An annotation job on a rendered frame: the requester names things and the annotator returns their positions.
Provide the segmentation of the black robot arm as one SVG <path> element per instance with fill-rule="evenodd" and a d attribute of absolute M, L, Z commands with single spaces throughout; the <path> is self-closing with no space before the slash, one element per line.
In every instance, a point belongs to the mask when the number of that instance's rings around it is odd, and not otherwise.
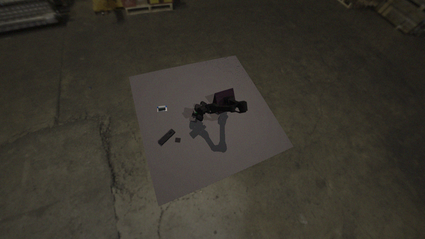
<path fill-rule="evenodd" d="M 207 104 L 205 106 L 196 104 L 194 109 L 200 115 L 206 112 L 208 112 L 208 114 L 213 114 L 218 111 L 245 113 L 248 110 L 246 101 L 236 101 L 233 96 L 224 97 L 224 103 L 227 104 L 227 106 L 222 106 L 215 103 Z M 236 111 L 235 107 L 237 107 L 239 111 Z"/>

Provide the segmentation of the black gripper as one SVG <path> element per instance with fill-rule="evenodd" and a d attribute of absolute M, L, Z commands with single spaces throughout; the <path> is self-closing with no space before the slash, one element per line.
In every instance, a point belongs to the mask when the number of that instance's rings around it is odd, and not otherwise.
<path fill-rule="evenodd" d="M 201 101 L 200 105 L 205 106 L 207 104 L 205 102 Z M 205 114 L 205 113 L 203 113 L 203 114 Z M 203 121 L 203 114 L 200 115 L 200 114 L 197 113 L 196 119 L 199 120 L 199 121 Z"/>

